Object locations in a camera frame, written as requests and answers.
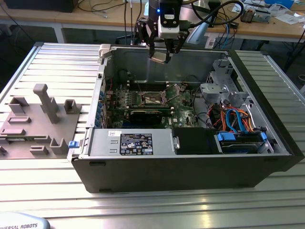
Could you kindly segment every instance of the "table leg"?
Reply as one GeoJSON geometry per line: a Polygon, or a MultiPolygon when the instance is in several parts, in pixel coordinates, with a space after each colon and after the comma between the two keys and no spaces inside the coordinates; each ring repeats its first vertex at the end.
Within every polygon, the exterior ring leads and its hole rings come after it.
{"type": "Polygon", "coordinates": [[[214,47],[214,43],[216,41],[216,38],[219,36],[219,33],[209,33],[208,34],[208,40],[205,43],[206,49],[212,49],[214,47]]]}
{"type": "Polygon", "coordinates": [[[58,23],[58,24],[55,24],[53,26],[53,29],[54,29],[55,34],[56,34],[57,42],[58,43],[66,43],[66,39],[65,39],[65,36],[63,34],[62,26],[58,23]]]}
{"type": "Polygon", "coordinates": [[[305,95],[305,85],[300,89],[300,92],[302,93],[302,95],[305,95]]]}
{"type": "Polygon", "coordinates": [[[0,30],[3,31],[7,36],[11,36],[10,26],[7,24],[0,24],[0,30]]]}

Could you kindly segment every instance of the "cable on desk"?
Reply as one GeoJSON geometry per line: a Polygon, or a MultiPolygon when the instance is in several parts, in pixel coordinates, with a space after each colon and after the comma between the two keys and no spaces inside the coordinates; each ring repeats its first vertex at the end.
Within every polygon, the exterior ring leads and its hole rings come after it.
{"type": "MultiPolygon", "coordinates": [[[[191,4],[191,3],[194,3],[194,2],[196,2],[196,1],[194,1],[194,0],[183,1],[183,4],[186,4],[186,2],[190,2],[189,4],[191,4]]],[[[198,22],[198,23],[196,23],[196,24],[191,24],[191,28],[195,28],[195,27],[197,27],[197,26],[199,26],[199,25],[201,25],[201,24],[203,24],[203,23],[207,23],[207,24],[209,24],[209,25],[224,25],[224,24],[227,24],[227,23],[232,22],[232,21],[236,20],[237,18],[239,18],[239,17],[242,15],[243,11],[244,11],[244,5],[243,5],[240,1],[237,1],[237,0],[230,0],[230,1],[227,1],[227,2],[225,2],[225,3],[221,4],[221,5],[219,5],[218,7],[216,7],[212,12],[210,12],[210,13],[209,13],[203,20],[201,20],[200,22],[198,22]],[[208,19],[209,19],[210,17],[212,17],[216,12],[218,12],[219,9],[223,8],[223,7],[226,6],[226,5],[232,4],[232,3],[238,4],[238,5],[241,7],[241,10],[240,10],[240,12],[238,13],[238,15],[236,15],[235,17],[233,17],[233,18],[231,18],[231,19],[229,19],[229,20],[227,20],[227,21],[223,21],[223,22],[209,22],[209,21],[208,21],[208,19]]]]}
{"type": "MultiPolygon", "coordinates": [[[[98,3],[98,4],[95,4],[95,5],[92,5],[92,0],[89,0],[89,5],[90,5],[91,10],[97,10],[97,9],[95,8],[96,6],[109,4],[109,3],[111,3],[112,1],[113,1],[113,0],[110,0],[110,1],[105,2],[105,3],[98,3]]],[[[105,11],[98,11],[98,12],[92,12],[92,13],[94,13],[95,15],[99,15],[99,16],[102,16],[102,17],[104,17],[104,18],[107,18],[106,12],[105,12],[105,11]]]]}
{"type": "Polygon", "coordinates": [[[130,1],[130,18],[131,18],[131,32],[132,32],[132,37],[130,39],[130,44],[133,45],[132,0],[130,1]]]}
{"type": "Polygon", "coordinates": [[[9,13],[6,12],[6,10],[4,9],[1,3],[0,3],[0,7],[3,9],[6,15],[8,15],[8,17],[25,33],[25,35],[27,35],[27,37],[30,38],[32,42],[35,43],[35,40],[9,15],[9,13]]]}
{"type": "Polygon", "coordinates": [[[118,4],[118,5],[115,5],[115,6],[111,6],[111,7],[105,8],[105,9],[101,9],[101,10],[85,10],[85,9],[83,9],[83,8],[80,6],[80,4],[81,4],[82,2],[84,2],[84,1],[85,1],[85,0],[81,0],[80,3],[78,3],[77,8],[80,9],[80,10],[82,10],[82,11],[86,11],[86,12],[99,12],[99,11],[109,10],[109,9],[114,8],[114,7],[122,6],[122,5],[125,4],[125,3],[122,3],[122,4],[118,4]]]}
{"type": "Polygon", "coordinates": [[[224,40],[224,45],[223,45],[222,49],[225,48],[225,46],[226,46],[226,44],[227,44],[227,42],[228,42],[229,33],[230,33],[230,29],[229,29],[228,24],[226,24],[226,27],[227,27],[227,36],[226,36],[226,38],[225,38],[225,40],[224,40]]]}
{"type": "Polygon", "coordinates": [[[127,0],[124,3],[124,30],[125,30],[125,44],[127,44],[127,32],[126,32],[126,7],[127,7],[127,0]]]}
{"type": "Polygon", "coordinates": [[[138,20],[139,20],[139,18],[140,18],[140,16],[141,16],[141,14],[142,14],[142,0],[140,0],[140,12],[139,12],[139,15],[138,15],[138,17],[137,17],[137,20],[135,20],[135,25],[134,25],[134,29],[133,29],[133,33],[134,33],[134,36],[135,36],[135,34],[136,34],[136,32],[137,32],[137,22],[138,22],[138,20]]]}

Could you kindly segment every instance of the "blue clip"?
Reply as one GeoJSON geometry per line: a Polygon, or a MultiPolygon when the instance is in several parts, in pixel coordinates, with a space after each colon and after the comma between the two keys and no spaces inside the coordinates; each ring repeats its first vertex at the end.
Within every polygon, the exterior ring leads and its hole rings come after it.
{"type": "Polygon", "coordinates": [[[267,135],[264,132],[261,132],[261,137],[264,142],[267,141],[267,135]]]}
{"type": "Polygon", "coordinates": [[[69,149],[76,149],[80,147],[80,142],[77,141],[69,141],[68,148],[69,149]]]}
{"type": "Polygon", "coordinates": [[[234,133],[229,133],[229,132],[220,132],[217,135],[218,141],[235,141],[236,138],[234,136],[234,133]]]}

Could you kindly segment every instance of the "electronic equipment on desk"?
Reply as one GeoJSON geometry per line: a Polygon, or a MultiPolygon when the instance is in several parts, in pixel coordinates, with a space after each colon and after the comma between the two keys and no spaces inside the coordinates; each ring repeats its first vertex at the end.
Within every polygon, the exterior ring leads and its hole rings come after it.
{"type": "Polygon", "coordinates": [[[168,64],[148,52],[100,47],[86,133],[68,155],[89,192],[254,187],[304,158],[242,61],[270,65],[259,52],[181,50],[168,64]]]}
{"type": "Polygon", "coordinates": [[[71,13],[78,0],[4,0],[9,9],[54,10],[71,13]]]}
{"type": "Polygon", "coordinates": [[[246,5],[244,11],[241,15],[241,21],[250,23],[252,21],[255,22],[264,22],[269,23],[271,20],[271,13],[267,9],[256,9],[253,6],[246,5]]]}

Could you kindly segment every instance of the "green circuit board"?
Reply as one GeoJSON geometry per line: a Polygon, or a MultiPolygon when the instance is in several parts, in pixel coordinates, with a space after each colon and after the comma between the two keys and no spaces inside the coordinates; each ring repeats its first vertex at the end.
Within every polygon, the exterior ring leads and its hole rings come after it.
{"type": "Polygon", "coordinates": [[[179,84],[163,91],[130,91],[126,86],[109,92],[109,128],[157,128],[198,127],[191,107],[191,90],[179,84]],[[157,124],[132,123],[133,112],[157,113],[161,117],[157,124]]]}

